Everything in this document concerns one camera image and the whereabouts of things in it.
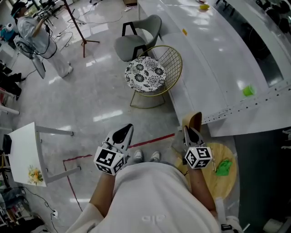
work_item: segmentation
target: green cloth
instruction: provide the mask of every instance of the green cloth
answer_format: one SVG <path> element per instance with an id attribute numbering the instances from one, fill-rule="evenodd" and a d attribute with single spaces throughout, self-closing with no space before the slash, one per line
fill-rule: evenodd
<path id="1" fill-rule="evenodd" d="M 232 165 L 232 162 L 229 161 L 228 159 L 222 161 L 216 170 L 216 175 L 218 177 L 228 176 L 229 169 L 230 169 L 231 165 Z"/>

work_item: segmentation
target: green object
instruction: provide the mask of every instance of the green object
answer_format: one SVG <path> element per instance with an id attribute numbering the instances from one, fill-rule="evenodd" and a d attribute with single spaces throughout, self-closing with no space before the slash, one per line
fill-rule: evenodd
<path id="1" fill-rule="evenodd" d="M 248 96 L 255 95 L 255 94 L 256 94 L 256 89 L 255 89 L 255 87 L 254 87 L 253 85 L 248 85 L 248 86 L 246 86 L 246 87 L 242 90 L 242 92 L 244 93 L 244 95 L 245 95 L 246 97 L 248 97 Z"/>
<path id="2" fill-rule="evenodd" d="M 231 165 L 232 165 L 232 162 L 229 161 L 228 159 L 222 161 L 216 170 L 216 175 L 218 177 L 228 176 Z"/>

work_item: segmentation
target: floor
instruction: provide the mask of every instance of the floor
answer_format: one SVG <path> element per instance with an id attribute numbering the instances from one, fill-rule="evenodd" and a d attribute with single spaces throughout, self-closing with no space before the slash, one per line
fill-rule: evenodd
<path id="1" fill-rule="evenodd" d="M 74 68 L 73 73 L 61 79 L 50 63 L 44 60 L 46 76 L 41 79 L 37 72 L 31 73 L 34 70 L 31 61 L 19 54 L 13 61 L 13 71 L 22 72 L 23 76 L 31 74 L 21 84 L 22 94 L 19 100 L 9 99 L 7 105 L 19 110 L 20 115 L 0 115 L 2 127 L 17 129 L 36 122 L 40 126 L 75 132 L 74 137 L 41 134 L 42 150 L 49 173 L 56 174 L 76 165 L 81 165 L 82 171 L 71 175 L 69 179 L 63 178 L 53 182 L 46 188 L 28 186 L 59 212 L 59 218 L 53 219 L 59 233 L 65 232 L 78 218 L 81 209 L 91 197 L 100 172 L 94 167 L 90 155 L 95 154 L 96 148 L 101 145 L 110 130 L 120 124 L 132 123 L 134 136 L 131 144 L 134 145 L 175 133 L 179 126 L 169 96 L 166 96 L 166 104 L 159 108 L 141 110 L 129 105 L 133 90 L 124 80 L 124 71 L 128 63 L 119 59 L 113 44 L 115 39 L 121 36 L 123 23 L 137 19 L 136 7 L 124 12 L 125 6 L 121 0 L 104 0 L 93 8 L 89 1 L 80 0 L 71 5 L 70 9 L 75 9 L 76 18 L 95 22 L 80 26 L 80 30 L 86 39 L 100 41 L 100 44 L 88 42 L 86 57 L 83 58 L 81 37 L 77 29 L 67 22 L 70 19 L 68 12 L 61 10 L 57 14 L 58 20 L 51 18 L 54 25 L 52 30 L 54 36 L 65 32 L 61 38 L 56 39 L 59 49 L 63 48 L 73 35 L 69 46 L 62 50 L 62 54 Z M 149 105 L 152 100 L 140 97 L 136 101 L 138 104 Z M 204 134 L 211 140 L 207 128 Z M 132 148 L 130 153 L 142 148 L 149 158 L 151 152 L 158 148 L 166 155 L 163 159 L 171 162 L 173 158 L 168 152 L 171 140 L 165 140 L 149 144 L 147 147 Z M 224 142 L 236 154 L 233 137 L 217 140 Z M 237 202 L 238 197 L 237 183 L 228 204 L 234 206 L 234 200 Z M 47 228 L 53 232 L 50 210 L 45 207 L 44 202 L 31 194 L 27 195 L 27 199 L 32 210 L 44 219 Z M 230 212 L 238 216 L 238 206 Z"/>

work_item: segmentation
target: black chair armrest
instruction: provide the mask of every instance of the black chair armrest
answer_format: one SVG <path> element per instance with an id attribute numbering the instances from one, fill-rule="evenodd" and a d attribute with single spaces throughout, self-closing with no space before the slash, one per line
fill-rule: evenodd
<path id="1" fill-rule="evenodd" d="M 141 46 L 135 47 L 135 49 L 133 50 L 132 60 L 134 60 L 136 58 L 136 54 L 137 54 L 137 51 L 139 49 L 142 49 L 145 52 L 147 48 L 146 48 L 146 45 L 141 45 Z"/>
<path id="2" fill-rule="evenodd" d="M 133 31 L 133 34 L 137 35 L 135 27 L 133 26 L 133 23 L 132 22 L 127 22 L 127 23 L 124 23 L 123 26 L 122 26 L 122 36 L 125 35 L 125 29 L 126 29 L 127 25 L 130 25 L 130 27 L 131 27 L 131 29 Z"/>

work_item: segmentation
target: white sneaker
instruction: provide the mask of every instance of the white sneaker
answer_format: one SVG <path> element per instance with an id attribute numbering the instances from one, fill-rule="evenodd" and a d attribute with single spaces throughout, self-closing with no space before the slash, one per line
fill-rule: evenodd
<path id="1" fill-rule="evenodd" d="M 73 71 L 73 69 L 73 67 L 69 66 L 68 73 L 64 77 L 68 76 Z"/>
<path id="2" fill-rule="evenodd" d="M 142 150 L 137 150 L 133 156 L 133 161 L 135 163 L 140 163 L 144 161 L 144 155 L 142 153 Z"/>
<path id="3" fill-rule="evenodd" d="M 159 162 L 161 159 L 161 153 L 158 151 L 155 151 L 150 158 L 150 162 Z"/>

